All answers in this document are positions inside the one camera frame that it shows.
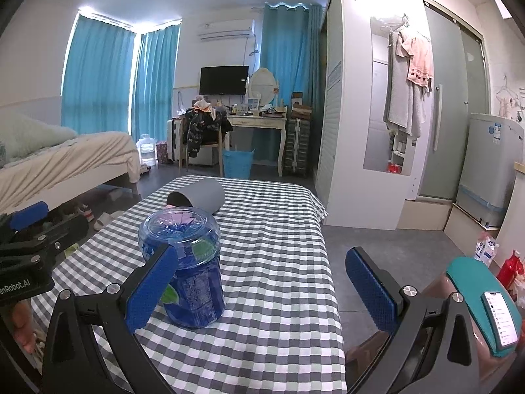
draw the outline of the door handle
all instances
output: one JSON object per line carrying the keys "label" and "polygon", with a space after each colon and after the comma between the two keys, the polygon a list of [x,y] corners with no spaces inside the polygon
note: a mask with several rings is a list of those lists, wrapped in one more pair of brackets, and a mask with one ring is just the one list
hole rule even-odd
{"label": "door handle", "polygon": [[443,110],[443,85],[440,84],[436,87],[437,90],[437,122],[436,131],[434,133],[434,152],[437,151],[437,145],[439,143],[439,132],[441,130],[441,115]]}

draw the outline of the checkered tablecloth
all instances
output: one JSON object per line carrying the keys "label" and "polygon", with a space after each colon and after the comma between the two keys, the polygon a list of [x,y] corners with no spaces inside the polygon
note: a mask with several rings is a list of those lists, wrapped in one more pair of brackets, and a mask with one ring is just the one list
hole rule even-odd
{"label": "checkered tablecloth", "polygon": [[[99,293],[143,265],[137,232],[168,193],[201,179],[178,178],[126,211],[53,271],[32,299],[47,327],[57,295]],[[136,337],[178,393],[346,392],[341,323],[320,221],[322,204],[298,185],[217,179],[216,213],[226,309],[204,329],[179,328],[157,305]],[[95,337],[115,381],[129,388],[102,328]]]}

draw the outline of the white bedsheet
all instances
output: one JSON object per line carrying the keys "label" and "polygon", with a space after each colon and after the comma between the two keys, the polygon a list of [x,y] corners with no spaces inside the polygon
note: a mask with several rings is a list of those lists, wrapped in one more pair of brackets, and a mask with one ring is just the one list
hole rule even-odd
{"label": "white bedsheet", "polygon": [[140,179],[137,146],[130,135],[103,132],[81,135],[0,169],[0,213],[104,164],[127,164],[130,182]]}

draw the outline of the television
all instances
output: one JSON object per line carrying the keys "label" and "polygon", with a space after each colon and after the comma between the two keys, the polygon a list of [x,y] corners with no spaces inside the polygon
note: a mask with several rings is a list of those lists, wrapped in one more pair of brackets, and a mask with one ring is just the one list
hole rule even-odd
{"label": "television", "polygon": [[200,94],[246,93],[248,66],[204,67],[200,70]]}

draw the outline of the table leg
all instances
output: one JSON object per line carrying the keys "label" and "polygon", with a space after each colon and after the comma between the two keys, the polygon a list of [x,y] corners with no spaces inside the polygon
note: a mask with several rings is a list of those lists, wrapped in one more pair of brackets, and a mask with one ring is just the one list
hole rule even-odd
{"label": "table leg", "polygon": [[229,151],[229,137],[231,132],[227,132],[226,136],[224,137],[224,149],[226,151]]}
{"label": "table leg", "polygon": [[279,176],[283,176],[283,155],[284,155],[284,143],[286,142],[286,130],[281,129],[281,145],[279,147],[279,161],[277,162],[277,171]]}

